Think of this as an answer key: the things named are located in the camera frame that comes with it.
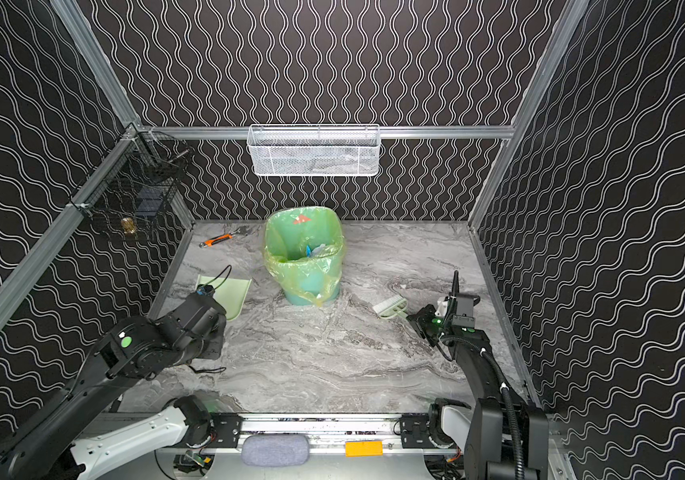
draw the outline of marble tabletop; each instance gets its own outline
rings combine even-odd
[[[249,234],[211,248],[198,244],[238,226]],[[346,223],[347,255],[339,297],[318,308],[293,306],[263,266],[263,223],[197,224],[162,313],[232,264],[232,277],[252,279],[241,315],[230,322],[222,357],[140,381],[121,404],[125,412],[155,412],[176,396],[195,393],[211,410],[234,412],[426,412],[437,397],[474,404],[462,370],[417,337],[406,320],[382,320],[372,306],[395,295],[407,312],[435,303],[460,271],[461,291],[477,293],[477,327],[497,361],[525,394],[464,224]]]

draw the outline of gray cushion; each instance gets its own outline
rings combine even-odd
[[[308,461],[308,438],[296,433],[252,435],[244,441],[241,460],[249,466],[288,467]]]

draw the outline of wavy patterned wall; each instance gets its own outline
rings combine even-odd
[[[76,373],[117,320],[144,315],[183,228],[167,214],[153,243],[111,243],[85,221],[0,333],[0,439]]]
[[[80,0],[143,122],[510,124],[563,0]]]
[[[48,2],[0,0],[0,285],[122,131]]]
[[[197,219],[262,219],[323,205],[344,220],[470,216],[501,140],[384,140],[375,177],[258,177],[243,141],[203,141],[181,187]]]
[[[480,231],[581,478],[685,478],[685,0],[594,0]]]

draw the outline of white mesh basket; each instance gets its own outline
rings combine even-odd
[[[252,125],[257,175],[371,177],[380,170],[379,125]]]

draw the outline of trash can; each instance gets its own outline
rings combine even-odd
[[[303,206],[268,217],[265,267],[294,305],[316,305],[339,293],[345,237],[334,210]]]

